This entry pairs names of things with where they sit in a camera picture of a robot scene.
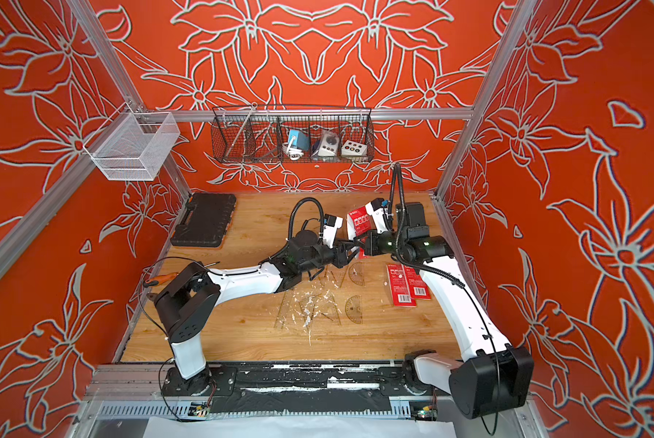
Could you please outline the clear protractor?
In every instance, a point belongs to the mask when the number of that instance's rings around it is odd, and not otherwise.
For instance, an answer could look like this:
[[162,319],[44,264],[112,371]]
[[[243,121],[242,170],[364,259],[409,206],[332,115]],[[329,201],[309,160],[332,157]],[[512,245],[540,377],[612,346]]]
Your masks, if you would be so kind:
[[352,262],[348,268],[348,277],[356,286],[364,287],[365,280],[365,265],[361,261]]
[[345,302],[345,315],[354,324],[363,323],[362,301],[359,295],[347,299]]

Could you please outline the clear triangle ruler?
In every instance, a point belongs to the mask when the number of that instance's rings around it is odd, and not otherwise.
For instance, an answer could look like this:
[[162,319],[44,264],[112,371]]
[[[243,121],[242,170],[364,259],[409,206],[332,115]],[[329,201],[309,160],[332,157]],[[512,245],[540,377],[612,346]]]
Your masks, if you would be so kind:
[[321,288],[340,289],[345,284],[348,268],[325,268],[313,281]]
[[340,310],[332,291],[327,291],[318,296],[313,313],[316,318],[325,318],[332,323],[341,324]]

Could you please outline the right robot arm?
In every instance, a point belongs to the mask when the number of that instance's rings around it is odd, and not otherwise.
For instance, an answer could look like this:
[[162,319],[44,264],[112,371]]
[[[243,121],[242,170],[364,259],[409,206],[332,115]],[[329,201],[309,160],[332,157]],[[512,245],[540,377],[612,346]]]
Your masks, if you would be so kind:
[[495,326],[465,282],[447,240],[430,235],[423,207],[405,200],[399,166],[393,171],[384,223],[385,232],[367,237],[365,252],[391,255],[420,275],[442,308],[459,348],[456,360],[433,350],[412,353],[404,361],[405,375],[450,394],[468,419],[522,407],[534,371],[531,354],[513,347]]

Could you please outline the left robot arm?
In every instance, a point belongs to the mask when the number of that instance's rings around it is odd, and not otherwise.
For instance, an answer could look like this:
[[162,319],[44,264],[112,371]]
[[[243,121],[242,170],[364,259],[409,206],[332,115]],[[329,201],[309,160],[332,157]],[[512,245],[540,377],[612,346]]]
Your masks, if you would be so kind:
[[[297,213],[308,203],[318,209],[319,229],[296,231]],[[284,246],[259,264],[211,269],[194,261],[172,278],[152,301],[180,378],[190,381],[207,372],[201,331],[215,307],[244,297],[284,292],[301,283],[305,273],[316,277],[327,266],[348,266],[363,245],[338,239],[340,227],[339,217],[327,215],[316,198],[305,197],[292,210]]]

